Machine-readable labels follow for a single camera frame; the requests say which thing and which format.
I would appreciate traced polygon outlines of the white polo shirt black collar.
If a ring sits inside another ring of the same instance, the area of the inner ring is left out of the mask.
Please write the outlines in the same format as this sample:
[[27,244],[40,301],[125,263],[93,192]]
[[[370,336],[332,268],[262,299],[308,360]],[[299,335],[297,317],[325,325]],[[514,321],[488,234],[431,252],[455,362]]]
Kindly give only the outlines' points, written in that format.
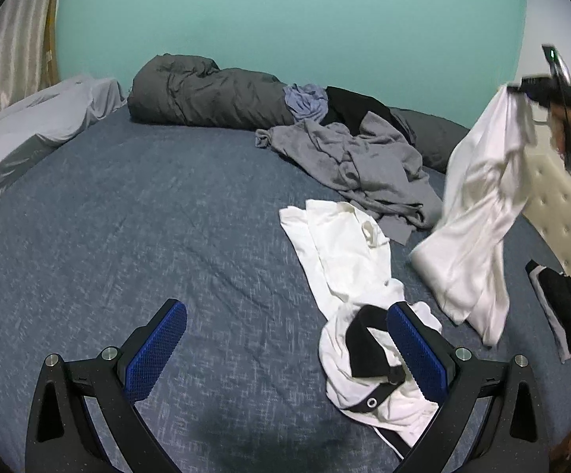
[[349,203],[309,200],[280,209],[279,219],[327,320],[319,340],[327,398],[405,456],[439,407],[421,393],[387,331],[389,308],[404,299],[388,238]]

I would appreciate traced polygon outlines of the white long sleeve garment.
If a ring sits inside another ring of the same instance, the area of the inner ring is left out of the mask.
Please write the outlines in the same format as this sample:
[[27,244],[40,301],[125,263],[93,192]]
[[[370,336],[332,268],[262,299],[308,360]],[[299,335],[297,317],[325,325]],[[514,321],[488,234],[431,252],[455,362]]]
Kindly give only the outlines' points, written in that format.
[[528,201],[525,149],[536,144],[528,99],[501,87],[452,151],[442,217],[410,254],[440,310],[487,347],[505,329],[504,238]]

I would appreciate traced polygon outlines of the grey sweatshirt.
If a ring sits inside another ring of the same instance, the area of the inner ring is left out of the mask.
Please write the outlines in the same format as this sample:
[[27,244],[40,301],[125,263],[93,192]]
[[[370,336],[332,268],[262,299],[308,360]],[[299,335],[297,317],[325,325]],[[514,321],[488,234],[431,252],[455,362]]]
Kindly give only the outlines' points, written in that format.
[[339,192],[399,244],[415,229],[432,229],[442,215],[442,200],[417,149],[373,112],[362,119],[356,136],[340,123],[303,120],[257,130],[256,146],[269,147]]

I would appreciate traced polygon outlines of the striped beige curtain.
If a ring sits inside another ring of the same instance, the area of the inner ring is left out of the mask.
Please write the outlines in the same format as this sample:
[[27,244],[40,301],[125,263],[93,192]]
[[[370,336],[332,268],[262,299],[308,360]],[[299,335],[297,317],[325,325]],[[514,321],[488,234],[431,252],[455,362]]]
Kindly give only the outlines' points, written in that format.
[[4,0],[0,7],[0,111],[51,84],[51,0]]

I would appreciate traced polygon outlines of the folded black white garment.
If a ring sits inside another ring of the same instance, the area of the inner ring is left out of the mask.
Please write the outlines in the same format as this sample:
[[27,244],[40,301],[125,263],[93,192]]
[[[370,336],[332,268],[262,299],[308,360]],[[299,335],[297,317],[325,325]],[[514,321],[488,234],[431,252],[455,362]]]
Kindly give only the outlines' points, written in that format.
[[560,362],[566,363],[571,360],[571,277],[535,261],[525,270],[553,331]]

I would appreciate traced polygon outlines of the wooden frame by curtain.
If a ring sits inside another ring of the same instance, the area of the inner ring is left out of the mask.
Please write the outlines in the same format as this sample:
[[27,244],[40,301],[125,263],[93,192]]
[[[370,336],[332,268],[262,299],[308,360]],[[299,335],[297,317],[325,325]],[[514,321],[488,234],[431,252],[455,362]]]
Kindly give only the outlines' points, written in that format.
[[58,0],[49,0],[43,39],[42,88],[54,86],[60,81],[57,62],[57,13]]

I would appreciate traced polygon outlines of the light grey satin blanket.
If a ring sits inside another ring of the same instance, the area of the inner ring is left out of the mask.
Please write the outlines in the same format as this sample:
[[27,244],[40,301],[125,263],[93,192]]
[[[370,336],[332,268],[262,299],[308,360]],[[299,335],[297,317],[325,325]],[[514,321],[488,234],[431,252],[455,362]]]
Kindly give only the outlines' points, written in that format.
[[78,75],[0,111],[0,197],[55,149],[123,105],[117,79]]

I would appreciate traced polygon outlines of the dark grey rolled duvet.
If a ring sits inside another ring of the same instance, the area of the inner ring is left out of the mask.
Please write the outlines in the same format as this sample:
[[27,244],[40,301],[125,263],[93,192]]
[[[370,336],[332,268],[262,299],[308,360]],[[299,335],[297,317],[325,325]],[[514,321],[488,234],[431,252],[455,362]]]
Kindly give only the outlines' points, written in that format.
[[[142,123],[267,129],[295,124],[284,102],[285,86],[271,74],[222,69],[205,57],[162,54],[135,75],[127,105],[132,119]],[[388,108],[410,126],[424,165],[445,172],[468,129],[435,115]]]

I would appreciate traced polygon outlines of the cream tufted headboard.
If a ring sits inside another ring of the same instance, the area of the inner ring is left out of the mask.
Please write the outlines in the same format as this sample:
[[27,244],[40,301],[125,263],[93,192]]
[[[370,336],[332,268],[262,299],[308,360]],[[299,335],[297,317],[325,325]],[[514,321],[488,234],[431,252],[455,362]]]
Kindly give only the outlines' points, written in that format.
[[547,155],[529,154],[532,194],[524,210],[571,277],[571,176]]

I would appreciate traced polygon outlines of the blue-purple crumpled garment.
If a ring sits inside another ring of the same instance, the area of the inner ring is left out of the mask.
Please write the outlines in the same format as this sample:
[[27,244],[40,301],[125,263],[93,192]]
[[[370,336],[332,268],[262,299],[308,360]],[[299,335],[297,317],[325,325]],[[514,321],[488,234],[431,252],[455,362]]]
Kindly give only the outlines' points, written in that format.
[[299,86],[296,83],[284,87],[284,102],[295,123],[310,120],[321,123],[328,113],[328,96],[317,84]]

